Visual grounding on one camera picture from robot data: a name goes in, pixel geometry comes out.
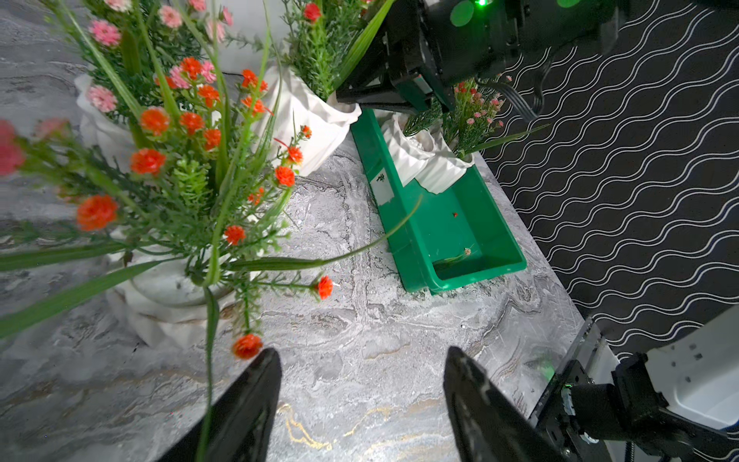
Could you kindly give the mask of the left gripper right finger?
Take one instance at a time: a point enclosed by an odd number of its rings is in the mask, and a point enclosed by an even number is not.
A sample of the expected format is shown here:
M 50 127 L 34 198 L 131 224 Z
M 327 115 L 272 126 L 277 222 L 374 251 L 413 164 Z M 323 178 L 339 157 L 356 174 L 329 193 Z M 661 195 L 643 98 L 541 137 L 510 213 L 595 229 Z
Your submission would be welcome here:
M 462 461 L 563 461 L 461 348 L 448 349 L 446 408 Z

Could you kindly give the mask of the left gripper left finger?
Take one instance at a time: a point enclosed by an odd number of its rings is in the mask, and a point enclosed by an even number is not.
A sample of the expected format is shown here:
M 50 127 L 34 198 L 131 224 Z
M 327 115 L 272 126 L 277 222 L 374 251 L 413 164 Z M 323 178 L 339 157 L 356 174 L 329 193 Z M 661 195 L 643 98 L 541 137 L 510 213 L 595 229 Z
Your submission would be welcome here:
M 206 461 L 265 461 L 282 383 L 278 352 L 266 348 L 213 406 Z

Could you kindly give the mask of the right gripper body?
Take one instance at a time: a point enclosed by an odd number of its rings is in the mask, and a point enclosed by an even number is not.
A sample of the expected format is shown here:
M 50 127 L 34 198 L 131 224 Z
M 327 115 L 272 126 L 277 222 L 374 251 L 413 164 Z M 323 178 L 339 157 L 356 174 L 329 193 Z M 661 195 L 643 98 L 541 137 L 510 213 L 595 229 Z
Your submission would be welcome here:
M 594 42 L 606 53 L 624 24 L 621 1 L 387 1 L 354 42 L 342 103 L 420 112 L 453 108 L 453 86 L 492 78 L 525 53 Z

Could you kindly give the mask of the green plant pot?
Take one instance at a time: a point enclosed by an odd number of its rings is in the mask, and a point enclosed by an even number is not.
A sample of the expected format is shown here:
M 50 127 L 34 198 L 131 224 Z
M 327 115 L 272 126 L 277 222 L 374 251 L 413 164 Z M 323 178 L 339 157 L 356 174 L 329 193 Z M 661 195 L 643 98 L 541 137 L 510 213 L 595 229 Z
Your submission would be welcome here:
M 469 79 L 453 88 L 453 107 L 445 112 L 438 101 L 417 115 L 390 115 L 381 125 L 400 185 L 418 182 L 431 194 L 442 194 L 475 165 L 475 154 L 517 142 L 542 130 L 542 125 L 496 137 L 504 127 L 498 114 L 508 105 L 536 117 L 512 87 L 509 75 Z

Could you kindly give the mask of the green grass pot back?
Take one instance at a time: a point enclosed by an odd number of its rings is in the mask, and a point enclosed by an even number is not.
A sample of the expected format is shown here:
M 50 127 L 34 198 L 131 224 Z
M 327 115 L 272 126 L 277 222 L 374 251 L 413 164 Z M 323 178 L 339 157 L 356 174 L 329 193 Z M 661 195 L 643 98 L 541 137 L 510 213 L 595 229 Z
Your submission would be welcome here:
M 334 153 L 358 121 L 357 103 L 342 103 L 337 90 L 357 69 L 390 13 L 394 1 L 285 1 L 287 34 L 269 65 L 264 102 L 273 115 L 257 125 L 273 125 L 275 148 L 308 128 L 300 142 L 298 174 L 307 176 Z

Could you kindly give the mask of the red flower pot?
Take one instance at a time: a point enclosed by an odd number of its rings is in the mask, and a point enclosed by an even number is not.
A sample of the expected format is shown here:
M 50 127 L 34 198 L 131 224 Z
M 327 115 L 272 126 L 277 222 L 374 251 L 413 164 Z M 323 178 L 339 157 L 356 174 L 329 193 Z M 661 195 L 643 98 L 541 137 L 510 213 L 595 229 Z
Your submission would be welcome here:
M 10 337 L 158 269 L 177 265 L 206 310 L 205 340 L 215 342 L 221 297 L 234 296 L 233 353 L 248 360 L 263 341 L 254 312 L 263 290 L 319 300 L 332 295 L 330 277 L 305 281 L 321 259 L 279 255 L 289 237 L 282 215 L 302 162 L 300 145 L 311 131 L 298 126 L 273 136 L 276 105 L 265 72 L 248 71 L 231 100 L 218 69 L 186 58 L 179 78 L 157 79 L 162 102 L 144 107 L 117 73 L 111 80 L 135 115 L 142 143 L 129 166 L 82 145 L 63 119 L 42 121 L 32 137 L 1 124 L 1 171 L 23 173 L 58 186 L 76 207 L 76 226 L 55 248 L 6 253 L 3 271 L 19 271 L 116 255 L 118 269 L 40 300 L 1 320 Z

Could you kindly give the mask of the pink flower pot back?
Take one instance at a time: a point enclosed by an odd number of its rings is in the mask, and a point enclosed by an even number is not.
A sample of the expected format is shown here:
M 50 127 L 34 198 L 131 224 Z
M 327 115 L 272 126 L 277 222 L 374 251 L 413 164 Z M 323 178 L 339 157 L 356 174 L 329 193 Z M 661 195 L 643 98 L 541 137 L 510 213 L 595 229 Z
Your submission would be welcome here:
M 64 2 L 43 5 L 89 64 L 76 82 L 80 106 L 109 127 L 91 146 L 105 153 L 120 148 L 126 155 L 153 146 L 169 133 L 155 131 L 146 111 L 175 108 L 174 122 L 190 132 L 188 145 L 201 144 L 207 165 L 217 177 L 225 175 L 221 135 L 212 123 L 196 126 L 190 114 L 208 117 L 225 94 L 211 59 L 233 23 L 227 9 L 211 1 L 189 1 L 183 8 L 162 1 L 87 1 L 90 20 L 82 26 Z

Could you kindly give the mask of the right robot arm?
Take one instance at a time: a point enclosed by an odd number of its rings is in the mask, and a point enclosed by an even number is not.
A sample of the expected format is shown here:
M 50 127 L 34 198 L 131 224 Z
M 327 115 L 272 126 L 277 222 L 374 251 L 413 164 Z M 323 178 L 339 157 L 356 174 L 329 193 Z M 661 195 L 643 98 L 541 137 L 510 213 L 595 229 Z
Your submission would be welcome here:
M 619 364 L 556 379 L 573 429 L 662 460 L 738 457 L 738 5 L 398 1 L 340 100 L 450 106 L 453 85 L 531 50 L 546 138 L 498 154 L 539 248 Z

